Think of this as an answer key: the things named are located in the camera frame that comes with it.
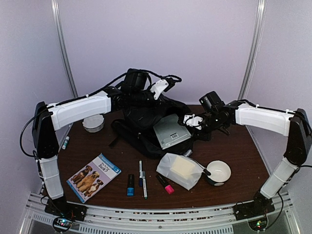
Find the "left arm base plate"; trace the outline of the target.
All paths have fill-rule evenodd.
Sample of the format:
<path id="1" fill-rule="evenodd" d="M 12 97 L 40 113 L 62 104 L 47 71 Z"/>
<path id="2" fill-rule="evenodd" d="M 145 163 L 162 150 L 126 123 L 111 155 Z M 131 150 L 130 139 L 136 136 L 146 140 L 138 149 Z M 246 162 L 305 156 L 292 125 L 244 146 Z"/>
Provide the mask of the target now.
<path id="1" fill-rule="evenodd" d="M 83 205 L 75 205 L 71 203 L 66 204 L 52 204 L 49 202 L 44 211 L 48 214 L 64 217 L 74 221 L 84 221 L 87 207 Z"/>

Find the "black student backpack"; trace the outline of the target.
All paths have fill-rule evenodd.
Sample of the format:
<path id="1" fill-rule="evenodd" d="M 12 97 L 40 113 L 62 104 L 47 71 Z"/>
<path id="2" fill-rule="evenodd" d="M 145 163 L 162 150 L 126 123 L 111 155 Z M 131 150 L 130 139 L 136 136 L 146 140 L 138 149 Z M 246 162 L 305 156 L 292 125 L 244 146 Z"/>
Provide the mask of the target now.
<path id="1" fill-rule="evenodd" d="M 160 103 L 152 107 L 127 107 L 123 109 L 123 119 L 115 119 L 111 128 L 116 138 L 109 144 L 113 148 L 119 139 L 125 140 L 142 155 L 150 159 L 161 159 L 166 153 L 182 155 L 193 149 L 194 139 L 190 138 L 168 149 L 162 149 L 153 130 L 163 117 L 170 114 L 181 116 L 190 108 L 183 102 L 161 95 Z"/>

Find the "dog picture book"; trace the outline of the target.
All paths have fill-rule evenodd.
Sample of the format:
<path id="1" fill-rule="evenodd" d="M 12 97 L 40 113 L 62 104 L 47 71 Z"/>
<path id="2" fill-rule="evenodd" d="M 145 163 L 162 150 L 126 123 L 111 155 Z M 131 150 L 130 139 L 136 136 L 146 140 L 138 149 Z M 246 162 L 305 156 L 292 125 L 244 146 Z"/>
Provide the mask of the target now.
<path id="1" fill-rule="evenodd" d="M 66 182 L 79 200 L 86 203 L 120 173 L 119 167 L 100 154 Z"/>

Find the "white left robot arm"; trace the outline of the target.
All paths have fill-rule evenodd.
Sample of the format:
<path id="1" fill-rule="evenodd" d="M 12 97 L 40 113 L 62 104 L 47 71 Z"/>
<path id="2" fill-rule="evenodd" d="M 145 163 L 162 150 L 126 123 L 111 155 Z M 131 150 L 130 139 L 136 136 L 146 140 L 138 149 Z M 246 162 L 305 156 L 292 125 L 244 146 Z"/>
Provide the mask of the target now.
<path id="1" fill-rule="evenodd" d="M 107 114 L 131 106 L 147 107 L 155 105 L 161 94 L 158 91 L 161 83 L 166 80 L 162 76 L 156 83 L 145 86 L 155 73 L 144 69 L 129 69 L 120 75 L 124 81 L 119 87 L 111 83 L 81 97 L 46 104 L 36 105 L 33 117 L 32 137 L 35 146 L 33 156 L 39 161 L 39 170 L 48 196 L 53 200 L 51 208 L 59 216 L 70 212 L 70 205 L 65 198 L 58 168 L 59 142 L 56 131 L 62 127 L 87 117 Z"/>

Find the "grey shrink-wrapped notebook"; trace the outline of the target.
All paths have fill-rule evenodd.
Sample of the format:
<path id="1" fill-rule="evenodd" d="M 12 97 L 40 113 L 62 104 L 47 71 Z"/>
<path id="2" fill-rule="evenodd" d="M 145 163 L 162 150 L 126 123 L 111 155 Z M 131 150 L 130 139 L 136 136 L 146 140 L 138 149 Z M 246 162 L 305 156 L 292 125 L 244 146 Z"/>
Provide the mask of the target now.
<path id="1" fill-rule="evenodd" d="M 163 117 L 153 126 L 153 129 L 163 150 L 191 138 L 188 129 L 178 124 L 177 114 Z"/>

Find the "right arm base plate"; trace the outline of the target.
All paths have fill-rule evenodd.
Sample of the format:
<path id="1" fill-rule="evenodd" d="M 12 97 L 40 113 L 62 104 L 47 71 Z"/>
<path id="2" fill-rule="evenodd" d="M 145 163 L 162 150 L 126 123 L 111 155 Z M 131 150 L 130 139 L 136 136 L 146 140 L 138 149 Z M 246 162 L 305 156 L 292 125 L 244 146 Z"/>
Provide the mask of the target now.
<path id="1" fill-rule="evenodd" d="M 245 203 L 237 202 L 233 206 L 233 211 L 236 220 L 243 220 L 271 213 L 275 211 L 275 207 L 273 204 L 268 204 L 265 207 L 262 207 L 254 201 L 249 201 Z"/>

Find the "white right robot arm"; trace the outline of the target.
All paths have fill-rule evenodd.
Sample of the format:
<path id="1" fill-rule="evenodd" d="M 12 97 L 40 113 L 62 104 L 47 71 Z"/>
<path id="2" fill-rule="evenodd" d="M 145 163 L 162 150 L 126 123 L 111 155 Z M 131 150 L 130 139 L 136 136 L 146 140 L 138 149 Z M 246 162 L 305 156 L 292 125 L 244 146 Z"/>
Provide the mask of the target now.
<path id="1" fill-rule="evenodd" d="M 199 99 L 204 109 L 199 128 L 211 133 L 230 125 L 245 126 L 251 130 L 277 136 L 286 144 L 276 150 L 270 147 L 267 152 L 282 153 L 281 160 L 272 169 L 269 178 L 256 192 L 250 211 L 262 214 L 269 201 L 286 185 L 306 162 L 312 146 L 312 128 L 306 111 L 303 109 L 274 109 L 254 104 L 246 99 L 224 103 L 215 91 Z"/>

